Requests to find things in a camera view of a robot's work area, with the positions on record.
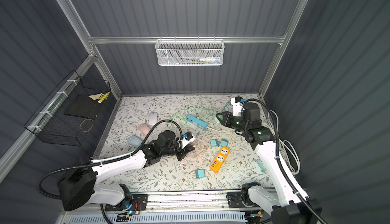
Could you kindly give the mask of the teal alarm clock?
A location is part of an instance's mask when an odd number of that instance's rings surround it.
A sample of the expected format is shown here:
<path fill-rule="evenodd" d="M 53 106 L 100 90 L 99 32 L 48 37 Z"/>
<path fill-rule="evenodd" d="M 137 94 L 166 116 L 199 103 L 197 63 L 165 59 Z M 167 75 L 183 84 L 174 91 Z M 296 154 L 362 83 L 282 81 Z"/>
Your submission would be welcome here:
<path fill-rule="evenodd" d="M 259 166 L 259 168 L 261 169 L 261 172 L 265 173 L 267 171 L 266 167 L 263 165 L 262 161 L 261 160 L 258 160 L 257 161 L 257 165 Z"/>

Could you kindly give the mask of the teal charger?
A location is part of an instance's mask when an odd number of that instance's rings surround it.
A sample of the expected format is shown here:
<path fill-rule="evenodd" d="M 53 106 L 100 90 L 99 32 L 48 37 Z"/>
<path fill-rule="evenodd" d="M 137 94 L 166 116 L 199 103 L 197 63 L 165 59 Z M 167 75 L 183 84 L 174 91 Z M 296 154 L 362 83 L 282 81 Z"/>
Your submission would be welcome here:
<path fill-rule="evenodd" d="M 196 178 L 197 179 L 204 178 L 205 176 L 206 176 L 205 169 L 197 169 L 196 170 Z"/>

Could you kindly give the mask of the light green charger plug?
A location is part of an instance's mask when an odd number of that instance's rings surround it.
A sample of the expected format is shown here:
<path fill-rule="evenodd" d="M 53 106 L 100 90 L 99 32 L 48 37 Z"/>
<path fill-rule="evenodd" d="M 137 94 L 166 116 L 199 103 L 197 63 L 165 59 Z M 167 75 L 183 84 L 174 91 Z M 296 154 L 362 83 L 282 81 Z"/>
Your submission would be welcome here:
<path fill-rule="evenodd" d="M 216 115 L 215 116 L 215 121 L 217 124 L 221 124 L 221 121 L 223 120 L 223 116 L 221 115 Z"/>

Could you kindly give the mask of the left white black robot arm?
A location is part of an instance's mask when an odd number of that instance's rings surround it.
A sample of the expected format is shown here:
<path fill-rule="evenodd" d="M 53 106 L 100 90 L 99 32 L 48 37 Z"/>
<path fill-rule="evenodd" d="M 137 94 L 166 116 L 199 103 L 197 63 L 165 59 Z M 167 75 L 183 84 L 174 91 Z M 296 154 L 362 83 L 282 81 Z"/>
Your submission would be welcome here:
<path fill-rule="evenodd" d="M 190 131 L 184 133 L 181 128 L 178 130 L 179 136 L 165 130 L 149 143 L 143 139 L 134 151 L 127 154 L 47 173 L 38 181 L 37 191 L 48 198 L 61 200 L 65 211 L 76 210 L 86 204 L 100 204 L 101 207 L 110 205 L 134 212 L 137 201 L 125 184 L 104 187 L 102 182 L 127 171 L 154 165 L 165 156 L 176 156 L 178 161 L 182 161 L 195 149 L 192 143 L 196 138 Z M 59 194 L 44 190 L 43 181 L 61 172 L 63 176 L 57 182 Z"/>

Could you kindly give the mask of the blue-grey charger plug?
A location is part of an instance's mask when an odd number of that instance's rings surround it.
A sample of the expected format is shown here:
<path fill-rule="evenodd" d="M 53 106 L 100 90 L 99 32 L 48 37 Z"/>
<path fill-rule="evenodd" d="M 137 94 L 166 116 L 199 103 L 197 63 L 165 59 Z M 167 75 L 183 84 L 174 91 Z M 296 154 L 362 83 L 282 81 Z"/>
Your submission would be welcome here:
<path fill-rule="evenodd" d="M 211 147 L 218 147 L 218 140 L 217 139 L 211 139 L 210 140 L 210 146 Z"/>

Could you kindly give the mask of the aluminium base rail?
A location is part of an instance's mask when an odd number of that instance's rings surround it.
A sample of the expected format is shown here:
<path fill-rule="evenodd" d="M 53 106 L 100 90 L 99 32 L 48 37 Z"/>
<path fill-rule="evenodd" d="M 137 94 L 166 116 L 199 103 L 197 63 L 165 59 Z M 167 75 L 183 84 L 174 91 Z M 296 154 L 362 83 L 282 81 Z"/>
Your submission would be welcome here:
<path fill-rule="evenodd" d="M 132 193 L 134 198 L 146 195 L 147 199 L 140 199 L 142 213 L 159 212 L 206 212 L 206 211 L 263 211 L 258 205 L 231 208 L 232 202 L 227 195 L 230 192 L 239 192 L 239 189 L 212 189 L 187 190 L 171 192 L 139 192 Z"/>

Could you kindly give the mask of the blue power strip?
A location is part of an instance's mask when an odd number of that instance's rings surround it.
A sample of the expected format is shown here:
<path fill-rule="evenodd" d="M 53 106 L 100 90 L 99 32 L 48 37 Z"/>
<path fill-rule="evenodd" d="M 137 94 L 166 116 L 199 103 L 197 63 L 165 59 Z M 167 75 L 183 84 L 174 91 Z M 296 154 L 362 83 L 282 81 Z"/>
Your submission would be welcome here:
<path fill-rule="evenodd" d="M 191 115 L 191 114 L 188 114 L 186 116 L 186 120 L 189 122 L 189 123 L 192 123 L 193 125 L 197 126 L 198 128 L 202 129 L 202 130 L 207 130 L 208 128 L 208 124 L 200 119 L 198 119 L 197 117 Z"/>

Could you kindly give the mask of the pink wireless mouse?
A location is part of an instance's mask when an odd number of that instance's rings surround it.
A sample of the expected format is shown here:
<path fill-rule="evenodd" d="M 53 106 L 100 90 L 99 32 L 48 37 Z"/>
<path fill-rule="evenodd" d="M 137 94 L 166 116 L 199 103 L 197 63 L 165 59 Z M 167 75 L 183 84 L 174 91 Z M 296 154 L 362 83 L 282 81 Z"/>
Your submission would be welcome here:
<path fill-rule="evenodd" d="M 151 128 L 148 124 L 142 123 L 138 126 L 137 130 L 140 131 L 144 136 L 146 136 L 150 132 Z"/>

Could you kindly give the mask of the teal charger plug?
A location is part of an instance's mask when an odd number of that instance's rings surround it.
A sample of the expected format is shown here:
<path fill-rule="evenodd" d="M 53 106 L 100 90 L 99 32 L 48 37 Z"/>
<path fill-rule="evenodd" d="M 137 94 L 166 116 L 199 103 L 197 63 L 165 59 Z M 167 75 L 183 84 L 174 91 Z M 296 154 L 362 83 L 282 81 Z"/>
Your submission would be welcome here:
<path fill-rule="evenodd" d="M 226 140 L 226 139 L 222 139 L 221 142 L 220 142 L 220 146 L 221 147 L 227 147 L 229 144 L 229 141 Z"/>

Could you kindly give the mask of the orange power strip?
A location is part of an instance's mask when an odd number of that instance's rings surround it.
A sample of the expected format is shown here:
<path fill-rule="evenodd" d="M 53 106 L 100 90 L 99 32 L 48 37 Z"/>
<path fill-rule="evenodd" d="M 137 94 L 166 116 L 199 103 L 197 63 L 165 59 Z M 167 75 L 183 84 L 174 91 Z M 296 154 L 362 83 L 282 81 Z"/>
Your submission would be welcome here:
<path fill-rule="evenodd" d="M 220 152 L 215 157 L 214 161 L 211 163 L 210 170 L 214 173 L 217 173 L 220 170 L 221 166 L 223 165 L 229 153 L 230 150 L 228 148 L 222 147 Z"/>

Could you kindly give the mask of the white wireless mouse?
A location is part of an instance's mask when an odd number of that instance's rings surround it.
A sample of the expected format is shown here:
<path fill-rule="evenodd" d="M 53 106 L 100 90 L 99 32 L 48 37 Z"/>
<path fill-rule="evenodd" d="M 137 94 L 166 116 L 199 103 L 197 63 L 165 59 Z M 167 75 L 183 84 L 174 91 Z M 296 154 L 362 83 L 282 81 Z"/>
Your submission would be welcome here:
<path fill-rule="evenodd" d="M 158 122 L 158 114 L 157 112 L 151 112 L 150 115 L 149 115 L 149 120 L 148 120 L 148 124 L 150 126 L 154 126 L 156 125 Z"/>

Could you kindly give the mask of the black notebook in basket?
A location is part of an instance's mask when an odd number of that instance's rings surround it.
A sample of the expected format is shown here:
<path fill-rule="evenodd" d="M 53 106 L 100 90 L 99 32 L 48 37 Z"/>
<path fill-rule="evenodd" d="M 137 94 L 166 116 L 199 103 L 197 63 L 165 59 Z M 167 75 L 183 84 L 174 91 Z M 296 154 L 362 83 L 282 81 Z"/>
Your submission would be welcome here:
<path fill-rule="evenodd" d="M 103 104 L 92 100 L 87 95 L 78 95 L 67 107 L 64 115 L 95 119 Z"/>

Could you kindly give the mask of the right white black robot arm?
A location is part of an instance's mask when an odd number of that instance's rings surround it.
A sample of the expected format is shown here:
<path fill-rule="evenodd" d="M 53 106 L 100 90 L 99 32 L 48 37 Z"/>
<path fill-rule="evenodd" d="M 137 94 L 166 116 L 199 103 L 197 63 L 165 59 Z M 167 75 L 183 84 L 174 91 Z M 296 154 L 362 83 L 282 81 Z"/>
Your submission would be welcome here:
<path fill-rule="evenodd" d="M 243 202 L 261 207 L 274 224 L 326 223 L 319 202 L 299 185 L 281 155 L 278 121 L 272 117 L 272 111 L 258 99 L 234 97 L 231 104 L 233 112 L 218 113 L 216 118 L 251 145 L 276 190 L 273 195 L 259 183 L 246 184 L 241 189 Z"/>

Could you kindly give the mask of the light blue wireless mouse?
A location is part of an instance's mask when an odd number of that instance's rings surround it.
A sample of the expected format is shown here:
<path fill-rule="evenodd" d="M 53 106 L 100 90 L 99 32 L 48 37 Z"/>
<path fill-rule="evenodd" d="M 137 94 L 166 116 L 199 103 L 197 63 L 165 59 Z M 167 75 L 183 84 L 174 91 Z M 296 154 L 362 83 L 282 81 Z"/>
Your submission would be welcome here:
<path fill-rule="evenodd" d="M 127 140 L 127 144 L 132 146 L 132 147 L 134 147 L 134 148 L 137 148 L 137 147 L 139 147 L 142 144 L 142 141 L 143 141 L 143 139 L 141 139 L 140 137 L 138 137 L 136 135 L 132 135 Z"/>

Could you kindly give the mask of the yellow sticky note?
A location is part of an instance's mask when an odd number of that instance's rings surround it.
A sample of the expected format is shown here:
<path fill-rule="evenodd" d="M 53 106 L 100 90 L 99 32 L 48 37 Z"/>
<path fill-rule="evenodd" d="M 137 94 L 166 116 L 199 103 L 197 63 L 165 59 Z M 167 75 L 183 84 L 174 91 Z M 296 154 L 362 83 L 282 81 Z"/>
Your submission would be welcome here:
<path fill-rule="evenodd" d="M 88 97 L 91 98 L 92 100 L 99 100 L 103 95 L 104 95 L 103 93 L 99 93 L 95 95 L 90 95 Z"/>

